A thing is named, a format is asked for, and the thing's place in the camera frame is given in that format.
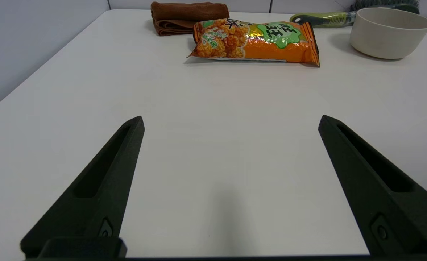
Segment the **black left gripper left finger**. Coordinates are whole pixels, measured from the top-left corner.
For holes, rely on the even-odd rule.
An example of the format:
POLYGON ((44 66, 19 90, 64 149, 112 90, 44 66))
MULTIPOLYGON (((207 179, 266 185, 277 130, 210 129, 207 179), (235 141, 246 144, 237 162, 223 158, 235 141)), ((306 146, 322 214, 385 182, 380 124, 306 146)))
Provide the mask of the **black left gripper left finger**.
POLYGON ((119 237, 145 132, 126 121, 21 240, 27 259, 119 259, 119 237))

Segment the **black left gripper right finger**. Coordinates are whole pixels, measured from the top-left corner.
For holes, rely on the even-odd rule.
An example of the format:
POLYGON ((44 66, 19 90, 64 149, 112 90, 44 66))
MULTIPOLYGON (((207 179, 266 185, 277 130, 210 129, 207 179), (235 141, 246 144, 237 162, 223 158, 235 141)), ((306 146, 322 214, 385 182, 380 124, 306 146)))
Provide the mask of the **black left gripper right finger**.
POLYGON ((427 191, 338 119, 319 134, 371 256, 427 256, 427 191))

